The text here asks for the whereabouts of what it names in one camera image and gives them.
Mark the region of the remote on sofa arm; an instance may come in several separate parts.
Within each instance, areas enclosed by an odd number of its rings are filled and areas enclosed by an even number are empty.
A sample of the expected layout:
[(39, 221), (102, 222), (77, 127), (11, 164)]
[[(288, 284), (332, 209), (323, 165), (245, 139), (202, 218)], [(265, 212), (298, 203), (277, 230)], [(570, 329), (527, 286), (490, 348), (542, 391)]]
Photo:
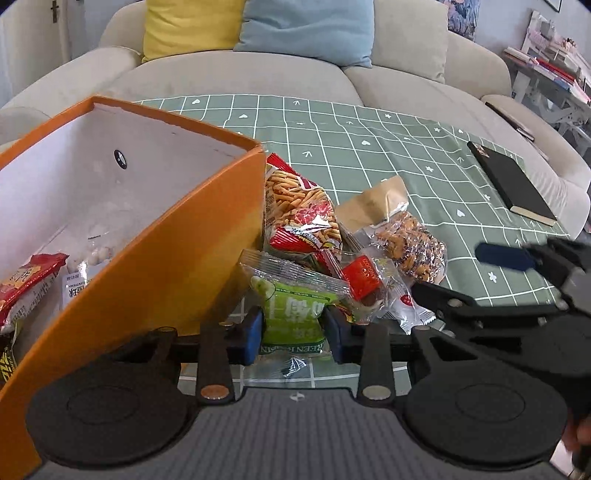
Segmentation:
[(505, 111), (497, 108), (490, 102), (486, 102), (485, 105), (489, 107), (492, 111), (494, 111), (498, 116), (500, 116), (505, 122), (507, 122), (515, 131), (517, 131), (522, 137), (527, 139), (530, 142), (535, 141), (535, 136), (533, 132), (522, 122), (516, 119), (514, 116), (506, 113)]

